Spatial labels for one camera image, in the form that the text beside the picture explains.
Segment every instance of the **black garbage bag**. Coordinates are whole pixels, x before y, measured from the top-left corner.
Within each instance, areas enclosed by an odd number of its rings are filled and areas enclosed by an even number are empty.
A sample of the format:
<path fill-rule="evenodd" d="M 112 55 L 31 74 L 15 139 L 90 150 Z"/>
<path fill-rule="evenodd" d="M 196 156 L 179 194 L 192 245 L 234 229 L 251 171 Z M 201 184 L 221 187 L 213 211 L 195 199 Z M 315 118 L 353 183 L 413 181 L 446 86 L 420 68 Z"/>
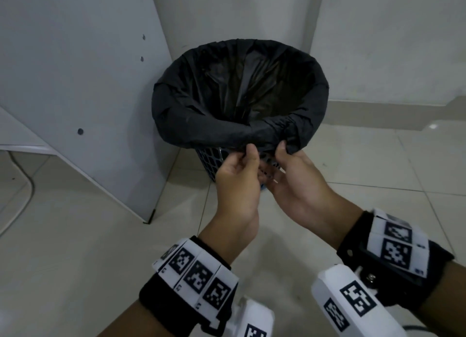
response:
<path fill-rule="evenodd" d="M 329 84 L 316 59 L 271 40 L 201 45 L 154 86 L 152 116 L 163 140 L 183 148 L 273 154 L 305 147 L 323 120 Z"/>

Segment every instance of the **white tile floor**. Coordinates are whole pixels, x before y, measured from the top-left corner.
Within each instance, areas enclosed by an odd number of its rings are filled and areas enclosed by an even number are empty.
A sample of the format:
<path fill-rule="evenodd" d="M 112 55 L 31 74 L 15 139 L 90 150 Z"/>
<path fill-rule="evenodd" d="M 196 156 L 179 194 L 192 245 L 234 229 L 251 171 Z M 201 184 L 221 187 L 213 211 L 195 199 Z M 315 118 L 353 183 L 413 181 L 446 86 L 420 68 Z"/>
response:
<path fill-rule="evenodd" d="M 466 264 L 466 123 L 437 124 L 422 132 L 323 125 L 306 152 L 335 191 L 420 224 Z M 215 185 L 192 150 L 180 152 L 151 225 L 60 159 L 16 157 L 36 192 L 0 238 L 0 336 L 97 334 L 136 299 L 154 258 L 215 213 Z M 0 152 L 0 227 L 26 195 Z M 267 191 L 259 213 L 257 238 L 233 264 L 237 297 L 247 294 L 275 311 L 274 336 L 335 336 L 310 285 L 339 258 Z M 391 312 L 401 323 L 419 323 L 401 308 Z"/>

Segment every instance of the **wristband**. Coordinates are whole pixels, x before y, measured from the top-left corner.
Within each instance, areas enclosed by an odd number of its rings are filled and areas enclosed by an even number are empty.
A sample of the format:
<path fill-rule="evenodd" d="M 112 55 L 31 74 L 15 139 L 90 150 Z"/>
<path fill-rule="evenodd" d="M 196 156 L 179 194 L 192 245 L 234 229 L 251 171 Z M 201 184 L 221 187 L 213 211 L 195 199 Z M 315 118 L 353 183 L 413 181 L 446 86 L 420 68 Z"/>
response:
<path fill-rule="evenodd" d="M 378 290 L 385 306 L 417 310 L 440 282 L 454 256 L 417 226 L 381 210 L 365 211 L 343 239 L 337 255 L 361 280 Z"/>
<path fill-rule="evenodd" d="M 183 239 L 152 264 L 156 273 L 139 292 L 139 301 L 175 336 L 189 336 L 197 323 L 221 336 L 231 316 L 238 278 L 208 245 Z"/>

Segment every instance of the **white cable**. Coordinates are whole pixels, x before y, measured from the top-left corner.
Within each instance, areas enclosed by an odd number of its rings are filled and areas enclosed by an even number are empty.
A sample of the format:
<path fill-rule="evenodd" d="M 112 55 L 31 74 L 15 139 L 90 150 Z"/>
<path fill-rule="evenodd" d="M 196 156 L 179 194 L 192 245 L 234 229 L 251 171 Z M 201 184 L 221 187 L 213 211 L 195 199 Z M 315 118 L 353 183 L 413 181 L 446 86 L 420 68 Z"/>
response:
<path fill-rule="evenodd" d="M 32 179 L 21 168 L 20 164 L 18 164 L 15 157 L 13 157 L 13 154 L 11 154 L 11 152 L 7 152 L 7 153 L 10 156 L 11 164 L 13 164 L 13 166 L 16 169 L 18 169 L 18 171 L 26 179 L 27 185 L 29 187 L 29 197 L 27 198 L 27 201 L 23 203 L 21 208 L 16 212 L 16 214 L 10 219 L 10 221 L 0 230 L 0 237 L 7 231 L 7 229 L 11 226 L 11 224 L 13 224 L 13 222 L 20 216 L 20 214 L 23 213 L 23 210 L 27 207 L 27 205 L 32 199 L 32 196 L 34 195 L 34 183 L 32 182 Z"/>

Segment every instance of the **left hand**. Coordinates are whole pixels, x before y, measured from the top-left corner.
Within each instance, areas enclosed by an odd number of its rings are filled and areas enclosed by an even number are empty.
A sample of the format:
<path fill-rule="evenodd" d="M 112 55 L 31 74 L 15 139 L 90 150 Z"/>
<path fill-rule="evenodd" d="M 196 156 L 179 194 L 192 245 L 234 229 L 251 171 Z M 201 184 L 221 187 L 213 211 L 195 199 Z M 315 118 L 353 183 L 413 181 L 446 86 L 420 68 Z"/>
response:
<path fill-rule="evenodd" d="M 199 239 L 229 264 L 259 229 L 259 152 L 255 145 L 248 144 L 243 156 L 243 153 L 231 153 L 217 171 L 217 213 L 199 234 Z"/>

